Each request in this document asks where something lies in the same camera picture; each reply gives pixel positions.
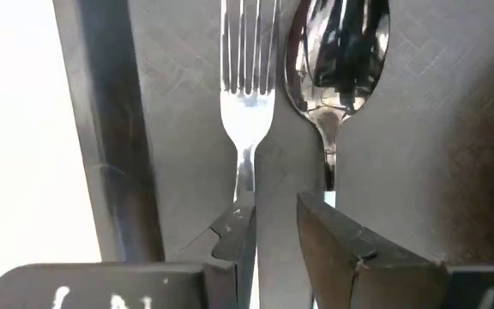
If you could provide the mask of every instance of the metal spoon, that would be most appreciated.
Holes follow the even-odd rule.
[[[383,71],[388,0],[301,0],[286,45],[286,91],[319,131],[325,202],[335,206],[339,127],[369,99]]]

